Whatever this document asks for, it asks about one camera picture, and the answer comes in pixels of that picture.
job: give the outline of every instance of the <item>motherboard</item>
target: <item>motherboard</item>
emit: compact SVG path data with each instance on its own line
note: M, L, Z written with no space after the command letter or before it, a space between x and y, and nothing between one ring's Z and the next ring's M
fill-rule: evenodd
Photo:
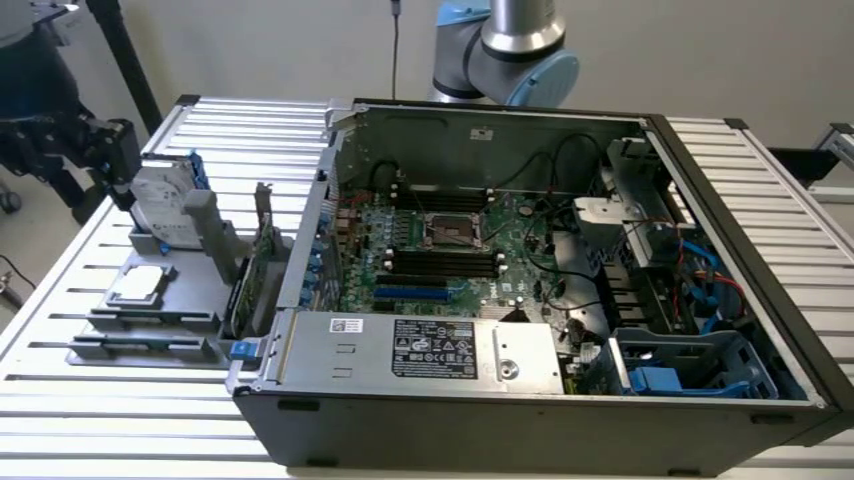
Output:
M559 275L527 261L554 265L536 198L359 191L339 205L343 311L564 322L542 303Z

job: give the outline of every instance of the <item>blue latch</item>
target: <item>blue latch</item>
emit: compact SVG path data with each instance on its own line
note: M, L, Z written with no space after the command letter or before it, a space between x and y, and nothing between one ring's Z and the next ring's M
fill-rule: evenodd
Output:
M232 360L251 361L257 359L257 342L235 342L231 345Z
M628 372L631 389L638 395L663 397L740 398L750 382L740 381L723 388L682 388L675 368L638 367Z

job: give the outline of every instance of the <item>black cable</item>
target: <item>black cable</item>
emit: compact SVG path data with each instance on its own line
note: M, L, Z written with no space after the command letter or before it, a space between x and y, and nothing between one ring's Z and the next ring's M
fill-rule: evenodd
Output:
M563 147L566 146L566 144L570 143L576 138L584 138L590 141L590 143L592 143L592 146L596 149L596 155L599 157L598 160L599 160L599 163L602 164L604 162L604 155L606 155L604 149L602 148L602 144L599 144L599 141L595 139L592 135L584 132L574 132L574 133L570 133L566 137L563 137L563 139L558 143L558 147L555 148L555 161L558 160L558 158L560 158L560 151L563 150Z
M27 276L21 273L21 271L17 269L17 267L15 266L15 263L12 263L12 260L9 260L9 257L7 257L5 255L0 254L0 258L3 260L5 260L5 263L9 264L9 267L12 267L12 270L15 271L15 274L20 277L21 280L24 280L24 282L27 282L29 284L29 286L32 287L32 289L36 289L36 284L32 283L32 280L29 280L27 278Z
M373 182L376 180L376 172L379 171L383 165L392 165L395 167L395 171L400 170L400 164L395 159L386 158L379 160L373 166L371 166L371 172L368 173L368 190L373 191L375 185Z
M579 305L578 307L559 307L558 305L555 305L554 303L551 303L551 294L555 291L555 287L558 286L559 283L562 283L563 280L560 280L560 282L555 283L551 288L548 289L548 292L546 292L546 296L543 297L543 300L546 301L546 304L554 308L555 310L558 310L559 312L571 312L572 310L580 310L582 308L590 307L592 305L599 305L602 303L602 300L595 300L592 302L587 302L582 305Z
M528 235L531 235L531 232L534 231L534 227L536 226L536 222L539 222L539 220L550 213L554 213L554 215L560 215L560 213L572 210L572 207L562 207L562 208L556 208L554 211L544 211L543 213L540 213L534 220L531 221L531 225L528 226L527 231L524 232L524 235L522 237L522 240L524 241L524 239L528 238ZM528 262L531 262L531 265L534 265L536 268L539 268L542 271L544 272L550 272L550 273L558 273L560 275L571 275L575 277L580 277L584 280L592 282L594 284L596 283L596 280L587 274L582 273L582 272L572 272L570 270L560 270L556 268L551 268L547 267L544 265L542 265L536 260L534 260L531 258L531 253L528 251L528 249L524 249L524 257L527 259Z
M604 166L606 153L604 153L604 149L602 148L602 144L599 144L599 141L595 139L595 137L592 135L590 135L588 133L584 133L584 132L570 133L566 137L563 137L563 139L558 143L558 147L555 148L555 153L554 153L554 156L552 156L551 184L555 185L555 186L558 185L558 182L559 182L559 178L558 178L558 159L560 158L560 151L563 150L563 147L566 146L566 144L570 143L576 138L584 138L584 139L587 139L587 141L590 141L590 143L592 143L592 146L596 149L596 156L598 156L596 160L599 162L599 167Z
M548 155L547 152L542 152L542 151L534 152L534 154L528 157L522 167L519 167L519 170L516 170L516 172L510 177L507 177L504 180L498 182L492 188L502 188L504 185L512 182L519 177L519 175L522 175L522 172L524 172L524 170L531 166L531 164L534 163L534 160L536 160L536 158L543 155L546 156L546 159L554 164L551 155Z
M398 99L398 42L400 40L400 0L391 0L391 18L395 22L395 40L391 54L391 99Z

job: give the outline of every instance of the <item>black pole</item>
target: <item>black pole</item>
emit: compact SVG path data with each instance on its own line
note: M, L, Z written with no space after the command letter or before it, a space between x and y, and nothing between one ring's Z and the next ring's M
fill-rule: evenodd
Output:
M95 20L97 20L101 32L104 32L104 38L107 38L109 50L116 58L124 83L131 91L136 109L143 117L143 123L145 123L145 130L152 135L163 122L163 116L160 115L155 95L151 92L143 66L136 57L133 43L124 28L119 0L87 0L85 4L95 16Z

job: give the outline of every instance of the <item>white sticker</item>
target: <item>white sticker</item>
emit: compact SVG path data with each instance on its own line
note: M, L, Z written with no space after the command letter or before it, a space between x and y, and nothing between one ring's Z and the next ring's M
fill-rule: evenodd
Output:
M472 128L471 135L468 136L470 140L482 140L484 142L492 141L494 131L488 128Z
M329 332L332 333L361 333L360 318L333 318L329 323Z

